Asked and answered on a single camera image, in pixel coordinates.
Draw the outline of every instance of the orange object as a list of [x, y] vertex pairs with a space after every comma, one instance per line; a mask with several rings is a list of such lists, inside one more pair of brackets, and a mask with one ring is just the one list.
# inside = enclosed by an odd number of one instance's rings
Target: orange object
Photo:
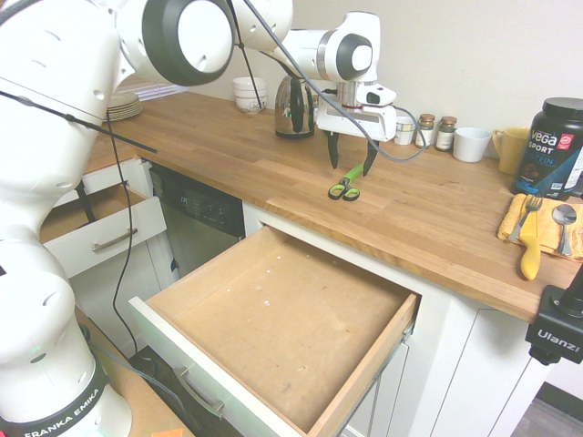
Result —
[[182, 437], [183, 430], [155, 432], [152, 437]]

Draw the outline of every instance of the scissors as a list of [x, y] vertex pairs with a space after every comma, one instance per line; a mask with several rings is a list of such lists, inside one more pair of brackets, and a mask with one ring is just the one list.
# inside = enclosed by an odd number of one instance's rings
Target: scissors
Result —
[[328, 191], [328, 197], [333, 200], [338, 200], [343, 198], [349, 202], [354, 202], [361, 195], [361, 191], [358, 188], [351, 187], [351, 183], [361, 176], [363, 173], [363, 164], [359, 164], [348, 173], [344, 175], [338, 184], [332, 186], [330, 191]]

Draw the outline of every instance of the spoon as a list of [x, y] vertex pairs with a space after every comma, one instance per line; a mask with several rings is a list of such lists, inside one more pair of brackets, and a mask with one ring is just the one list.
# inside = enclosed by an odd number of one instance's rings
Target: spoon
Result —
[[558, 246], [558, 253], [570, 257], [573, 255], [573, 252], [568, 244], [567, 225], [575, 223], [575, 220], [577, 220], [577, 213], [573, 207], [564, 203], [553, 209], [553, 219], [559, 225], [563, 225], [563, 235], [561, 237], [561, 243]]

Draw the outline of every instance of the black container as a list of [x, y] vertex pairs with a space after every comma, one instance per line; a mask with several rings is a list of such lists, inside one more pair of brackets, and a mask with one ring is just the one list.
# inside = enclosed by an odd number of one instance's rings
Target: black container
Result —
[[566, 200], [583, 170], [583, 99], [553, 97], [532, 122], [513, 193]]

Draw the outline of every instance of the white bowl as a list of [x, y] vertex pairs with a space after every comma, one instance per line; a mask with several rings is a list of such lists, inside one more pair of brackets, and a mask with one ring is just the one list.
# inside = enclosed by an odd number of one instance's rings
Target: white bowl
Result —
[[[255, 86], [257, 89], [266, 89], [267, 80], [262, 77], [254, 77], [255, 79]], [[251, 82], [250, 77], [237, 77], [233, 79], [233, 89], [239, 89], [240, 91], [252, 91], [253, 90], [253, 83]]]
[[262, 109], [265, 108], [265, 104], [267, 103], [267, 96], [261, 97], [261, 108], [259, 108], [259, 104], [257, 103], [257, 98], [250, 98], [250, 97], [236, 97], [235, 104], [237, 107], [249, 114], [255, 114], [260, 112]]
[[[255, 96], [254, 90], [241, 91], [240, 89], [233, 89], [233, 94], [235, 95], [235, 97], [239, 97], [239, 98], [257, 98], [257, 96]], [[268, 94], [268, 90], [267, 90], [267, 88], [258, 89], [257, 94], [259, 94], [260, 98], [266, 97]]]

